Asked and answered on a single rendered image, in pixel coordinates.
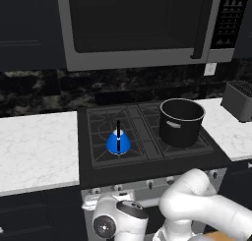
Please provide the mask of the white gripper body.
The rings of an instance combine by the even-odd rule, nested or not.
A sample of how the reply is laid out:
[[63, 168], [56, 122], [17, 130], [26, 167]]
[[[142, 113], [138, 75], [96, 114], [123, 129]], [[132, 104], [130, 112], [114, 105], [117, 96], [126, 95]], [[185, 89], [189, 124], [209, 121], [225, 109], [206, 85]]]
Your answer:
[[101, 194], [85, 195], [83, 196], [82, 208], [84, 210], [94, 210], [97, 202], [103, 198], [115, 199], [116, 201], [123, 201], [123, 200], [134, 201], [135, 193], [133, 190], [123, 190]]

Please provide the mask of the silver oven front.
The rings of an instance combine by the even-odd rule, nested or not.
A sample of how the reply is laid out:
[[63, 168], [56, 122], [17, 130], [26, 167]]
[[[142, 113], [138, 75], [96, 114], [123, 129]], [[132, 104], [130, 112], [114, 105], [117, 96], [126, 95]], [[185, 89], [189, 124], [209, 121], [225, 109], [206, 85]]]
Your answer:
[[[173, 177], [175, 182], [179, 178], [179, 175], [174, 175]], [[146, 183], [148, 180], [120, 184], [122, 185], [121, 191], [133, 190], [135, 193], [134, 201], [140, 203], [148, 212], [149, 222], [146, 231], [145, 241], [153, 241], [154, 234], [158, 231], [158, 229], [162, 226], [164, 222], [164, 218], [158, 210], [158, 200], [159, 197], [165, 192], [165, 190], [171, 186], [166, 183], [165, 178], [166, 177], [149, 179], [154, 182], [153, 189], [149, 189]], [[114, 192], [113, 187], [114, 185], [99, 187], [100, 194]], [[92, 189], [82, 190], [81, 195], [82, 199], [85, 195], [92, 195]], [[113, 241], [113, 239], [102, 240], [95, 235], [92, 227], [94, 210], [84, 210], [84, 213], [88, 233], [88, 241]]]

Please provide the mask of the black gas hob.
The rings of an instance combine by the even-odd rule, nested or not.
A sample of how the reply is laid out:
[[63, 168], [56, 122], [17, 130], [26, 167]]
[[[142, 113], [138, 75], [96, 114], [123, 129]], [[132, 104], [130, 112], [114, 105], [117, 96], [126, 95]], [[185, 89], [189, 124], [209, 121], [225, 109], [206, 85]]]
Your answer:
[[[180, 175], [192, 168], [226, 168], [231, 160], [202, 129], [187, 149], [165, 144], [158, 135], [157, 102], [81, 108], [77, 111], [79, 179], [83, 189]], [[110, 153], [106, 142], [120, 126], [131, 148]]]

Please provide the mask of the dark base cupboard run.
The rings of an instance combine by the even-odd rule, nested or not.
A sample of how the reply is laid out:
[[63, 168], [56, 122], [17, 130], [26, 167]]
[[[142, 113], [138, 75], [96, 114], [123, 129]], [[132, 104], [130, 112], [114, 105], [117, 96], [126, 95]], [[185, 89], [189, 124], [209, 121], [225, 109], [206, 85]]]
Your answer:
[[80, 187], [0, 197], [0, 241], [88, 241]]
[[235, 161], [227, 168], [219, 194], [252, 211], [252, 160]]

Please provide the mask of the black cooking pot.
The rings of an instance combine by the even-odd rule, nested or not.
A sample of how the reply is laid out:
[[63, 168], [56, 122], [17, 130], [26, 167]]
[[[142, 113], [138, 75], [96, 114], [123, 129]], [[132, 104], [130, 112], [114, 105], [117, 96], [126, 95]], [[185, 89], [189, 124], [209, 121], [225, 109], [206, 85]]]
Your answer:
[[171, 98], [159, 106], [159, 136], [166, 144], [176, 148], [193, 146], [198, 139], [205, 109], [186, 98]]

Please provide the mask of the silver microwave oven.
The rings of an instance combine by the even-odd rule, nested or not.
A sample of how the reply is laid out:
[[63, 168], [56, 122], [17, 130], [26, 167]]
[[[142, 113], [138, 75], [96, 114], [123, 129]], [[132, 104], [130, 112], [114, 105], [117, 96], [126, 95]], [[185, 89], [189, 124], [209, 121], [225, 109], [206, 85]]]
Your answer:
[[58, 0], [67, 69], [103, 70], [229, 62], [248, 0], [213, 0], [201, 59], [194, 47], [80, 53], [75, 49], [69, 0]]

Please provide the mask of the grey toaster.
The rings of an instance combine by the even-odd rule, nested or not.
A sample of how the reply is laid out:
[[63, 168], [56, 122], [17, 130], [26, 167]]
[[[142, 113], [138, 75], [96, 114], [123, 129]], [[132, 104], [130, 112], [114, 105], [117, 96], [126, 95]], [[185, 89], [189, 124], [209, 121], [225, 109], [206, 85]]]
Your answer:
[[252, 122], [252, 84], [227, 82], [220, 105], [239, 122]]

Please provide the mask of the black microwave door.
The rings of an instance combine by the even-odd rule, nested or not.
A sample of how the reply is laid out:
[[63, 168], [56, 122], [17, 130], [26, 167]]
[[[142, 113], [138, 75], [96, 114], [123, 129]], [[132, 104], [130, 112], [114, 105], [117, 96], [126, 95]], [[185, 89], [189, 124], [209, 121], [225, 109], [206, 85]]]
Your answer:
[[210, 0], [69, 0], [80, 53], [192, 48]]

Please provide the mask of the white wall socket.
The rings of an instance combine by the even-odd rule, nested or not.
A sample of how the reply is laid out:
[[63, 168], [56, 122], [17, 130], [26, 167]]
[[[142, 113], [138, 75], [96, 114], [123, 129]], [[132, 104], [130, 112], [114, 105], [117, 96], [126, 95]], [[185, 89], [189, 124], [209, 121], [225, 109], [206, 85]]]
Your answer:
[[215, 74], [216, 67], [217, 67], [216, 63], [208, 63], [205, 67], [204, 76], [205, 77], [213, 76]]

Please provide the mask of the dark wall cupboard door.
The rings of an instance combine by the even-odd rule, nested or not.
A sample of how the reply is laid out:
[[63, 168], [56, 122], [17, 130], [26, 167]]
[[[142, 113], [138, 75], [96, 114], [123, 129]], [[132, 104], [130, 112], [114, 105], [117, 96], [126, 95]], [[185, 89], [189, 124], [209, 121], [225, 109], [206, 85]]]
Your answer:
[[252, 58], [252, 0], [248, 0], [233, 57]]
[[0, 71], [66, 67], [57, 0], [0, 0]]

